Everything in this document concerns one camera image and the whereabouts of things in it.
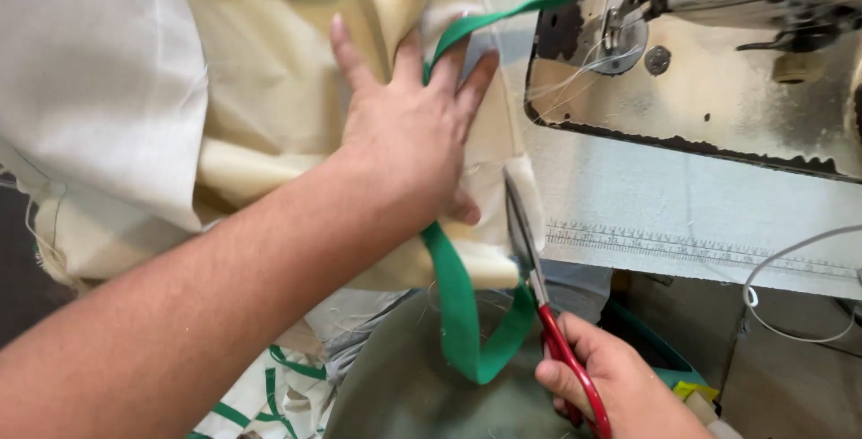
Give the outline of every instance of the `hand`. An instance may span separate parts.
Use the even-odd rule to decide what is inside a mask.
[[[470,42],[466,37],[440,58],[425,87],[422,43],[414,29],[398,46],[392,81],[386,84],[374,79],[339,15],[329,38],[353,90],[339,151],[368,158],[388,187],[381,190],[409,202],[405,216],[418,225],[431,224],[443,213],[478,223],[479,206],[458,190],[458,180],[470,126],[497,70],[497,51],[485,53],[459,83]]]
[[[577,359],[586,364],[587,374],[608,412],[614,439],[712,438],[630,345],[571,313],[562,313],[557,323],[574,346]],[[554,393],[558,411],[566,410],[565,399],[590,420],[595,418],[574,372],[562,362],[551,360],[547,349],[535,376]]]

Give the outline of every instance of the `scissor handle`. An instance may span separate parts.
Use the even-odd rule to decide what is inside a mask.
[[[551,308],[547,304],[540,306],[537,313],[545,330],[542,333],[542,342],[547,345],[548,350],[551,352],[551,358],[562,361],[566,366],[571,368],[575,372],[577,381],[581,383],[586,392],[589,406],[592,407],[593,414],[596,416],[596,422],[592,422],[586,417],[583,417],[583,419],[587,421],[589,427],[599,439],[611,439],[608,412],[604,409],[604,404],[598,395],[596,386],[592,383],[592,378],[589,377],[587,371],[577,361],[572,347],[569,346],[566,337],[559,330],[557,320],[554,319],[554,313],[551,312]],[[566,411],[569,412],[569,419],[572,421],[572,425],[577,427],[581,422],[581,412],[568,400],[566,400]]]

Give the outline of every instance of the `forearm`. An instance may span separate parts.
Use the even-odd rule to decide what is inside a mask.
[[[0,353],[0,435],[183,436],[266,345],[415,233],[427,217],[403,206],[336,154],[103,285]]]

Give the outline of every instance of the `white cable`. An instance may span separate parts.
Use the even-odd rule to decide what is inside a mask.
[[[785,338],[790,338],[791,340],[796,340],[798,342],[807,342],[807,343],[825,343],[825,342],[833,342],[835,340],[838,340],[839,338],[841,338],[845,334],[849,333],[851,329],[853,329],[853,325],[856,323],[856,320],[855,320],[855,317],[853,316],[852,313],[850,315],[850,324],[847,325],[846,329],[844,329],[844,331],[842,331],[841,333],[835,334],[835,336],[832,336],[830,338],[811,339],[811,338],[803,338],[802,336],[794,336],[793,334],[787,334],[787,333],[784,333],[782,331],[778,331],[775,328],[772,328],[769,324],[766,324],[765,321],[760,319],[760,316],[758,316],[758,314],[756,312],[754,312],[754,307],[757,306],[758,299],[757,299],[757,293],[754,292],[754,290],[752,289],[752,282],[754,281],[754,277],[757,276],[758,272],[764,270],[764,268],[766,268],[766,266],[769,266],[770,262],[772,262],[773,260],[780,259],[781,257],[784,257],[793,251],[799,250],[799,249],[803,248],[804,246],[809,246],[810,244],[813,244],[817,241],[822,241],[823,239],[832,237],[834,235],[849,234],[851,232],[859,232],[860,230],[862,230],[862,225],[851,225],[849,227],[841,227],[841,228],[829,230],[828,232],[823,232],[822,234],[815,235],[814,237],[810,237],[808,239],[805,239],[804,241],[801,241],[797,244],[793,244],[792,246],[789,246],[789,247],[785,248],[784,250],[779,251],[779,252],[767,257],[766,259],[764,259],[763,262],[761,262],[758,265],[758,267],[754,268],[752,273],[748,275],[748,280],[746,280],[745,285],[742,286],[742,301],[743,301],[743,303],[746,304],[746,306],[751,311],[751,313],[754,315],[754,317],[757,318],[758,321],[760,321],[760,324],[766,326],[771,331],[774,331],[778,334],[781,334],[781,336],[783,336]]]

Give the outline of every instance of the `scissors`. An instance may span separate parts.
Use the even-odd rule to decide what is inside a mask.
[[[533,240],[533,232],[530,230],[530,225],[527,220],[527,212],[524,210],[524,204],[521,200],[521,195],[515,187],[515,181],[509,171],[504,167],[502,169],[502,178],[506,184],[506,215],[509,220],[509,235],[512,240],[512,248],[515,251],[515,256],[518,258],[518,267],[521,269],[522,275],[529,275],[528,287],[533,292],[536,304],[536,314],[539,315],[544,331],[541,335],[543,345],[547,345],[551,352],[551,358],[562,361],[575,372],[577,381],[581,383],[586,392],[589,406],[596,416],[596,422],[587,419],[587,423],[599,439],[611,439],[610,436],[610,421],[608,412],[604,409],[602,399],[598,396],[596,386],[593,385],[592,379],[587,375],[584,366],[575,358],[572,348],[569,346],[566,337],[559,330],[557,321],[554,319],[554,313],[549,305],[547,288],[545,288],[545,275],[541,269],[539,262],[539,252],[536,250],[535,241]],[[569,419],[572,425],[577,426],[581,422],[581,412],[577,410],[574,404],[566,401],[566,411],[569,412]]]

